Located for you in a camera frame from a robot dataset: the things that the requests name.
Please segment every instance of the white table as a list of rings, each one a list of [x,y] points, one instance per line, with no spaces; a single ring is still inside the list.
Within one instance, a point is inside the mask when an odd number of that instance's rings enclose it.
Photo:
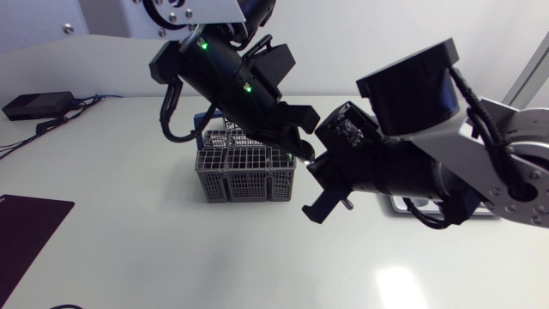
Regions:
[[[345,97],[288,97],[322,117]],[[299,165],[290,203],[208,204],[196,145],[161,134],[160,98],[109,99],[0,161],[0,194],[76,203],[5,305],[50,308],[547,308],[549,231],[470,220],[434,231],[355,192],[322,225]],[[187,132],[202,98],[173,120]],[[37,121],[0,120],[0,144]],[[306,137],[323,151],[313,136]]]

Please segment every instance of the bolt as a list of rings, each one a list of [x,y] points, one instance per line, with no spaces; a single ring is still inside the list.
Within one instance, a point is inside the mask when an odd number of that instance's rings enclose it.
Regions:
[[[500,194],[501,194],[501,190],[499,190],[499,188],[492,188],[490,190],[490,195],[493,197],[499,197]]]
[[[63,25],[63,32],[66,34],[73,34],[75,29],[69,23],[66,23]]]
[[[546,208],[543,205],[537,205],[534,207],[534,213],[543,215],[546,212]]]
[[[351,203],[351,201],[349,201],[347,198],[344,200],[341,200],[341,203],[343,204],[343,206],[345,206],[347,210],[353,210],[354,208],[353,203]]]
[[[507,211],[507,212],[515,212],[515,211],[516,211],[516,206],[513,205],[513,204],[509,204],[509,205],[505,206],[505,211]]]
[[[540,225],[541,224],[541,218],[539,218],[538,216],[534,216],[534,217],[532,217],[531,222],[535,225]]]
[[[532,180],[538,180],[541,178],[541,172],[540,171],[532,171],[530,173],[530,179]]]

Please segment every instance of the black box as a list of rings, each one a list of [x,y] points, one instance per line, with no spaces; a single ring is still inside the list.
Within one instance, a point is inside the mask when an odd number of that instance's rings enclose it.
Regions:
[[[6,105],[2,111],[9,120],[61,118],[69,111],[75,97],[70,91],[48,94],[24,94]]]

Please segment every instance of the wire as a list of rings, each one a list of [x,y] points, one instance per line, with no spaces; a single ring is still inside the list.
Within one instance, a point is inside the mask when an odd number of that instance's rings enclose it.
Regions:
[[[4,148],[4,149],[0,149],[0,153],[2,152],[5,152],[4,154],[0,155],[0,160],[7,157],[8,155],[12,154],[14,151],[16,151],[17,149],[29,144],[30,142],[36,140],[37,138],[43,136],[44,134],[52,131],[52,130],[55,130],[65,124],[67,124],[69,121],[71,120],[74,120],[78,117],[80,117],[87,109],[89,109],[90,107],[92,106],[95,106],[97,103],[101,102],[104,98],[107,98],[107,97],[117,97],[117,98],[123,98],[122,96],[119,96],[119,95],[112,95],[112,94],[108,94],[108,95],[94,95],[94,96],[91,96],[89,98],[85,98],[85,99],[76,99],[74,101],[78,101],[79,104],[80,103],[84,103],[86,101],[89,101],[89,100],[92,100],[90,103],[84,105],[84,106],[80,106],[79,109],[80,111],[75,113],[74,115],[68,117],[68,118],[65,118],[65,119],[62,119],[62,121],[59,121],[59,122],[56,122],[53,126],[51,127],[42,127],[41,130],[37,130],[36,134],[34,136],[31,136],[29,137],[28,139],[26,140],[22,140],[20,142],[15,142],[11,145],[6,145],[6,146],[0,146],[0,148]]]
[[[12,143],[11,145],[5,145],[5,146],[0,146],[0,148],[8,148],[8,147],[12,147],[12,146],[15,146],[15,145],[17,145],[18,143],[22,143],[22,142],[25,142],[25,141],[20,141],[20,142],[14,142],[14,143]]]
[[[480,134],[490,160],[499,178],[510,188],[511,196],[526,198],[528,190],[526,182],[516,167],[507,147],[510,140],[501,134],[488,111],[480,104],[479,99],[469,87],[460,71],[449,68],[449,74],[454,79],[455,85],[462,93],[465,101],[471,106],[468,116],[474,124],[474,128]]]
[[[181,88],[183,87],[183,82],[176,78],[169,85],[166,90],[166,96],[164,97],[164,102],[160,109],[160,125],[162,127],[162,133],[164,136],[172,142],[189,142],[202,134],[202,131],[206,128],[209,121],[212,119],[215,113],[215,106],[211,105],[204,115],[204,118],[200,124],[196,127],[195,130],[192,130],[187,136],[175,136],[170,130],[170,119],[172,118],[173,113],[175,112],[176,107],[178,106],[179,95],[181,94]]]
[[[430,228],[433,228],[433,229],[445,229],[446,227],[449,226],[449,223],[444,221],[444,220],[437,219],[437,218],[434,218],[434,217],[431,217],[429,215],[426,215],[426,214],[422,213],[413,204],[411,199],[409,199],[407,197],[404,197],[403,200],[404,200],[404,203],[407,206],[407,210],[409,212],[411,212],[414,217],[416,217],[421,223],[425,224],[426,226],[428,226]]]

